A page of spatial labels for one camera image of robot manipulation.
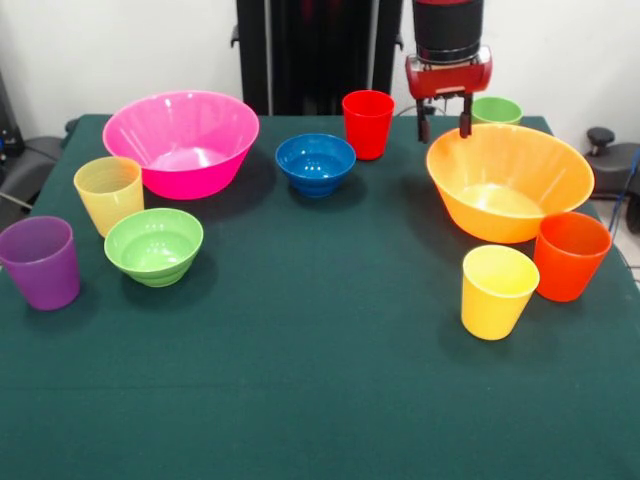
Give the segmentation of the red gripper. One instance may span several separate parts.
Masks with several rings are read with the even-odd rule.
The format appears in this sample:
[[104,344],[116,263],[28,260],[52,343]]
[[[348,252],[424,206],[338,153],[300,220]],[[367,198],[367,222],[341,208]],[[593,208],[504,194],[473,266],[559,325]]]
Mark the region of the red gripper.
[[464,96],[463,110],[459,117],[459,133],[472,133],[473,95],[487,89],[493,70],[491,49],[482,45],[470,60],[454,64],[425,63],[416,55],[409,55],[405,71],[411,96],[416,99],[418,139],[427,144],[430,139],[431,106],[425,99],[446,96]]

